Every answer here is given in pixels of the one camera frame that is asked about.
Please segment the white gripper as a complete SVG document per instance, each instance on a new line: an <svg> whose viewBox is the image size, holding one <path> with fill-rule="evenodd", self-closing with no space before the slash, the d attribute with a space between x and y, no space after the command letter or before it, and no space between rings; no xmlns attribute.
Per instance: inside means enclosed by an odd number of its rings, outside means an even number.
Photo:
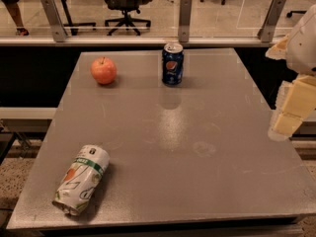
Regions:
<svg viewBox="0 0 316 237"><path fill-rule="evenodd" d="M286 35L266 51L266 57L286 59L289 69L300 74L283 81L276 96L268 136L274 141L290 138L316 109L316 5L312 5Z"/></svg>

